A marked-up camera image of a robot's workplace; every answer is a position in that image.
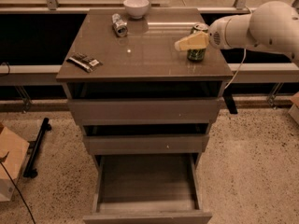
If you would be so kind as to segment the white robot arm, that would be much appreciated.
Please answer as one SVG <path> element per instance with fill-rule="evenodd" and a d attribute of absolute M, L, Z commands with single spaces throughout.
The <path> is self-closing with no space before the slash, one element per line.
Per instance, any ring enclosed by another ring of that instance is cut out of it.
<path fill-rule="evenodd" d="M 195 32 L 175 42 L 177 51 L 205 49 L 247 49 L 283 54 L 299 62 L 299 14 L 294 7 L 271 1 L 252 13 L 215 20 L 207 32 Z"/>

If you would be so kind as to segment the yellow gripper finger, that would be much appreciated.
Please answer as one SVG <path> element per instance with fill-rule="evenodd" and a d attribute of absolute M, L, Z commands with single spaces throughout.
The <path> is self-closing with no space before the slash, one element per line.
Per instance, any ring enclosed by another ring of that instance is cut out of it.
<path fill-rule="evenodd" d="M 205 32 L 197 32 L 185 36 L 175 43 L 177 51 L 189 49 L 205 49 L 209 44 L 208 34 Z"/>

